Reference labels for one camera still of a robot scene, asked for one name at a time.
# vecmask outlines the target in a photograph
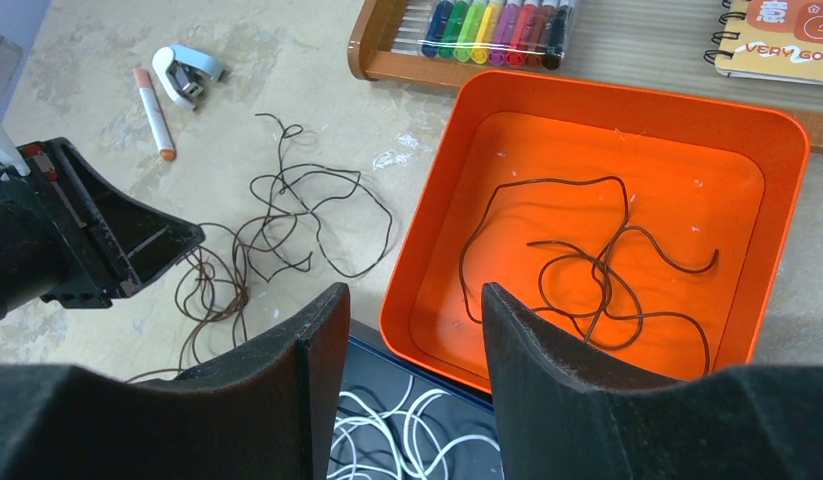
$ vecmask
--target notebook cover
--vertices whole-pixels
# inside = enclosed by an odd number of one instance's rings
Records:
[[[720,44],[734,52],[716,59],[722,73],[823,83],[823,0],[735,0],[731,11],[747,15],[726,24],[740,35]]]

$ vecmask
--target spiral binding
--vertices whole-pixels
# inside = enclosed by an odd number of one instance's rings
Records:
[[[733,0],[722,0],[723,8],[732,8]],[[738,19],[738,20],[745,20],[747,18],[747,14],[745,12],[726,12],[721,15],[717,21],[720,22],[721,25],[726,25],[729,20]],[[720,45],[720,42],[723,40],[737,40],[741,38],[741,32],[732,32],[729,30],[721,30],[718,32],[714,32],[711,34],[711,43],[715,45]],[[712,49],[706,50],[703,54],[703,60],[706,62],[714,65],[714,62],[717,61],[717,57],[724,56],[727,58],[732,58],[735,56],[735,52],[729,52],[726,50],[720,49]]]

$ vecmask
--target white stapler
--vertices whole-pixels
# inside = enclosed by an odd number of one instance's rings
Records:
[[[192,110],[204,90],[200,77],[216,82],[225,67],[206,53],[183,45],[170,45],[155,52],[152,69],[164,85],[167,96],[179,107]]]

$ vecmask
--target blue marker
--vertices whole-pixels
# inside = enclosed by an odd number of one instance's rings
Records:
[[[432,23],[429,24],[429,29],[426,31],[426,39],[423,41],[423,46],[420,51],[423,55],[429,58],[437,56],[437,49],[443,38],[443,32],[446,31],[446,24],[449,22],[449,15],[452,14],[452,6],[455,0],[440,0],[435,11],[432,14]]]

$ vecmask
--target wooden tray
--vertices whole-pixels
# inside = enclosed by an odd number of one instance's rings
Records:
[[[656,28],[658,9],[641,0],[583,0],[562,75],[779,108],[796,118],[823,153],[823,87],[728,79],[702,60],[711,32],[720,30],[721,2],[673,5]],[[457,89],[490,67],[419,55],[417,40],[429,0],[365,0],[349,40],[352,74]]]

